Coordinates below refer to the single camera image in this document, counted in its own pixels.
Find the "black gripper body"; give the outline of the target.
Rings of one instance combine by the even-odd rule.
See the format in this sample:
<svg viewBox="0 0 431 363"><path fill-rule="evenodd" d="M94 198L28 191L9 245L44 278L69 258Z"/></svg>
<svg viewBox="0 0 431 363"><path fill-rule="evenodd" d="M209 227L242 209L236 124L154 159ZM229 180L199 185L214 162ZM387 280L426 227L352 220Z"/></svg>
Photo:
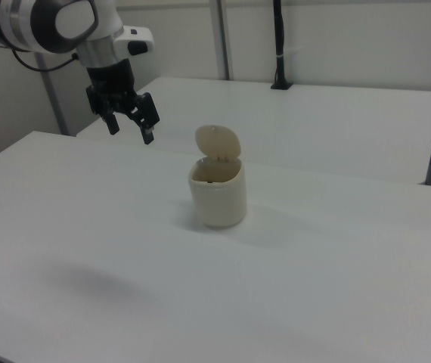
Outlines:
<svg viewBox="0 0 431 363"><path fill-rule="evenodd" d="M135 77L128 59L101 68L88 68L91 85L86 89L91 110L106 117L114 112L141 118L134 90Z"/></svg>

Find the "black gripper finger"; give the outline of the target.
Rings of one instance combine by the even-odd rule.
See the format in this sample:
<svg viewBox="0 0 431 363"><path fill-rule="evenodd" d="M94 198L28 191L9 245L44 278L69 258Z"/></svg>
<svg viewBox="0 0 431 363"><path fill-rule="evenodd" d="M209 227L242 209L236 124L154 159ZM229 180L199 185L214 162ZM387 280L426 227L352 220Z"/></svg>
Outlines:
<svg viewBox="0 0 431 363"><path fill-rule="evenodd" d="M106 112L103 115L103 121L106 123L111 135L115 135L119 131L119 124L114 113Z"/></svg>
<svg viewBox="0 0 431 363"><path fill-rule="evenodd" d="M146 145L154 140L153 129L160 121L160 116L150 93L135 96L134 110L129 113L129 119L140 129L141 136Z"/></svg>

